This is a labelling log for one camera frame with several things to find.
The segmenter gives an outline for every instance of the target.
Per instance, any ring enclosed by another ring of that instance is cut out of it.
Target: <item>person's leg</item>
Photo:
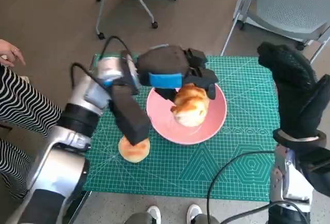
[[[0,66],[0,120],[46,137],[61,112],[31,84]]]
[[[23,150],[0,139],[0,174],[16,199],[23,199],[27,193],[26,177],[32,158]]]
[[[151,206],[146,212],[131,215],[125,224],[161,224],[160,210]]]
[[[202,213],[202,210],[198,205],[193,204],[188,208],[187,224],[208,224],[207,215]],[[219,224],[219,222],[211,216],[211,224]]]

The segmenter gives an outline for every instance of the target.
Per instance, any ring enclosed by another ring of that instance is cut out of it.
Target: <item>bread bun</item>
[[[204,122],[210,100],[206,91],[194,84],[186,84],[175,96],[171,112],[175,120],[186,126],[195,127]]]
[[[119,153],[129,162],[137,163],[144,160],[150,152],[150,141],[145,139],[133,146],[125,136],[118,143]]]

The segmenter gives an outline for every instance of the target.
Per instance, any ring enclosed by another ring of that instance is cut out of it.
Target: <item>pink bowl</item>
[[[146,112],[154,129],[165,139],[181,145],[197,144],[214,136],[225,122],[227,102],[218,85],[216,93],[216,99],[210,101],[205,121],[197,127],[185,127],[177,123],[170,111],[174,104],[163,99],[154,88],[149,93]]]

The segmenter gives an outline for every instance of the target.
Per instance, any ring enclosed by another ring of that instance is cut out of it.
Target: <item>striped pants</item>
[[[0,120],[46,137],[61,109],[10,69],[0,65]],[[0,139],[0,174],[14,198],[26,195],[26,177],[33,159]]]

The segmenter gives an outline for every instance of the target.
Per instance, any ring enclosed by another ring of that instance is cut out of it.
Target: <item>triangle pattern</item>
[[[204,143],[199,144],[191,155],[186,167],[181,172],[180,180],[211,182],[220,167]],[[219,181],[226,181],[220,176]]]

